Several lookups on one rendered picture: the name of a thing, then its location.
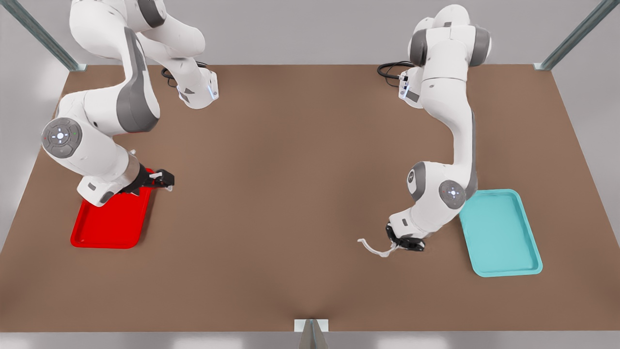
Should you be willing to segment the red plastic tray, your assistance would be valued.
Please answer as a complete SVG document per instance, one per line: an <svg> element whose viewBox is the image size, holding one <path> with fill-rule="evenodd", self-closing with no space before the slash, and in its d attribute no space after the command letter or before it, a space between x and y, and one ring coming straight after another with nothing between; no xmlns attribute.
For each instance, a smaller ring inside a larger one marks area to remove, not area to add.
<svg viewBox="0 0 620 349"><path fill-rule="evenodd" d="M70 242L78 248L121 248L137 245L153 188L139 189L139 196L121 193L96 207L82 200Z"/></svg>

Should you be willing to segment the turquoise plastic tray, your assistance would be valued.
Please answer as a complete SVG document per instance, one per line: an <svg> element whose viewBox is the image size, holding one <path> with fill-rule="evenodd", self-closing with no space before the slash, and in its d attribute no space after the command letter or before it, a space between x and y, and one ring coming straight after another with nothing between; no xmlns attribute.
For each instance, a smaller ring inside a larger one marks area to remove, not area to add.
<svg viewBox="0 0 620 349"><path fill-rule="evenodd" d="M465 203L459 219L478 276L536 275L542 271L540 252L515 190L478 190Z"/></svg>

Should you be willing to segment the silver frame post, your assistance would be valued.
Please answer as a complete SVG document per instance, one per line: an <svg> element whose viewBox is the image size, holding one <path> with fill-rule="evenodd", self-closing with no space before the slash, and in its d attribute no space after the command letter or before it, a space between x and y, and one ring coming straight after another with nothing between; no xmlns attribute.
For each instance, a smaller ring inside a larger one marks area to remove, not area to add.
<svg viewBox="0 0 620 349"><path fill-rule="evenodd" d="M599 4L576 26L569 35L540 63L534 63L537 71L551 71L568 53L572 51L587 34L620 5L620 0L601 0Z"/></svg>
<svg viewBox="0 0 620 349"><path fill-rule="evenodd" d="M11 14L34 38L51 53L56 60L71 72L86 71L87 65L80 64L69 55L44 27L18 2L18 0L0 0L9 14Z"/></svg>
<svg viewBox="0 0 620 349"><path fill-rule="evenodd" d="M295 319L294 331L301 332L298 349L328 349L328 319Z"/></svg>

